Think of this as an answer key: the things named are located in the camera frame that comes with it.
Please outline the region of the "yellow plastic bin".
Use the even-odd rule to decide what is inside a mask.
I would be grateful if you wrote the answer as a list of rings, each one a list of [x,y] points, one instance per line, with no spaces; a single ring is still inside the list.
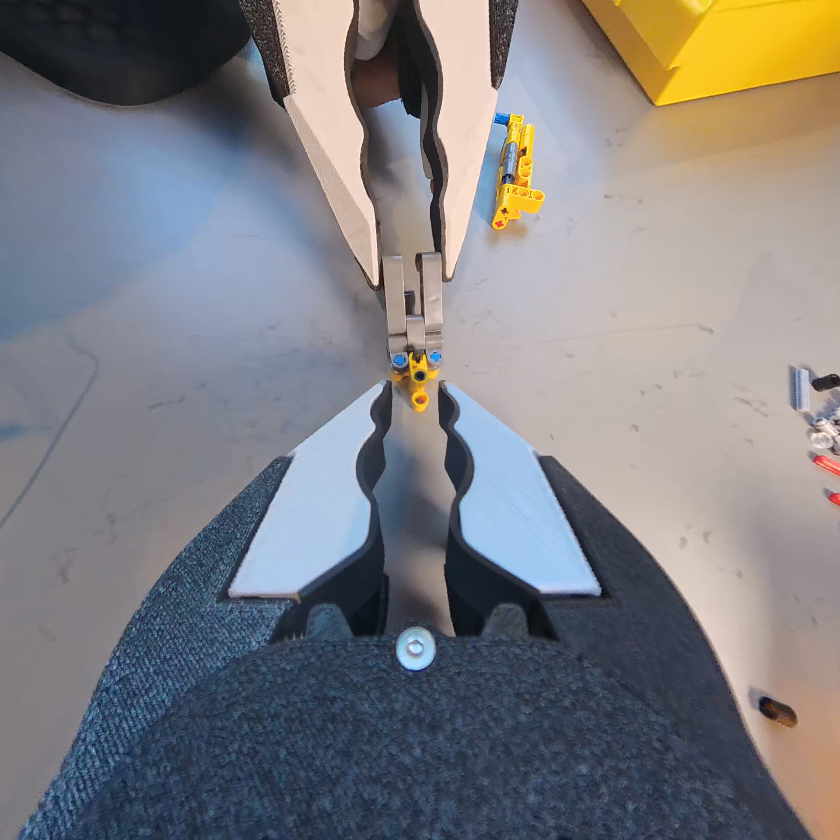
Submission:
[[[837,72],[838,1],[585,1],[656,106]]]

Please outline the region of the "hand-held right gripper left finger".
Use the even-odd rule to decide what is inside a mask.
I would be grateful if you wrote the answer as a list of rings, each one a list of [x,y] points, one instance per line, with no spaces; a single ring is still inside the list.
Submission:
[[[227,589],[233,599],[302,599],[360,550],[371,529],[372,501],[357,465],[373,441],[381,381],[304,440],[290,463]]]

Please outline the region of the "pile of small brick pins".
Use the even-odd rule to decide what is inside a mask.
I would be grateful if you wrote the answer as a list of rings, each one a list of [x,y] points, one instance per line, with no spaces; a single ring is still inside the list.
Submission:
[[[838,399],[829,400],[821,410],[812,406],[812,398],[838,393],[838,373],[814,376],[805,368],[791,371],[791,404],[807,423],[806,436],[812,449],[813,465],[839,479],[839,407]]]

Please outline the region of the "grey desk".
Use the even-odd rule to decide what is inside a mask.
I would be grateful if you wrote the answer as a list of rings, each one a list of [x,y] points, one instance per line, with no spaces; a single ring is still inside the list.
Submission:
[[[491,230],[495,127],[441,377],[647,546],[801,819],[838,838],[837,482],[789,397],[793,368],[838,372],[838,77],[654,108],[581,3],[521,2],[499,104],[535,123],[547,200]],[[386,359],[253,48],[129,109],[2,56],[1,129],[14,838],[162,571]]]

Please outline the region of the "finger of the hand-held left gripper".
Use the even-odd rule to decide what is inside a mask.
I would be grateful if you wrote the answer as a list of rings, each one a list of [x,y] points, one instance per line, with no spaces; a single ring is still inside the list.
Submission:
[[[430,165],[430,221],[446,281],[452,280],[476,196],[497,90],[490,75],[488,1],[418,1],[427,110],[423,150]]]
[[[365,183],[366,136],[350,85],[358,36],[353,1],[274,1],[287,72],[284,103],[353,257],[381,285],[375,208]]]

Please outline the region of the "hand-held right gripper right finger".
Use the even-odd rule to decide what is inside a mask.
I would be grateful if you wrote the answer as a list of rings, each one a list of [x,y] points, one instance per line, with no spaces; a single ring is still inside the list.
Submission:
[[[602,595],[539,452],[464,391],[438,388],[458,545],[542,596]]]

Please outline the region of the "grey and yellow brick assembly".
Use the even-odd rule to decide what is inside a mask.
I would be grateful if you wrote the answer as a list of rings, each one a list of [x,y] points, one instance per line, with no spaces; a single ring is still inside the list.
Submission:
[[[439,253],[416,256],[419,297],[407,292],[403,259],[382,259],[388,354],[391,378],[406,385],[412,408],[429,404],[427,385],[438,376],[443,359],[443,261]]]

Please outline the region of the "person's left hand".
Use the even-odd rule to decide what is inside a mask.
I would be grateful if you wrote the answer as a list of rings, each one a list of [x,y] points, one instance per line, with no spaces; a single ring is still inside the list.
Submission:
[[[355,60],[350,76],[353,96],[361,111],[401,98],[397,62],[390,54]]]

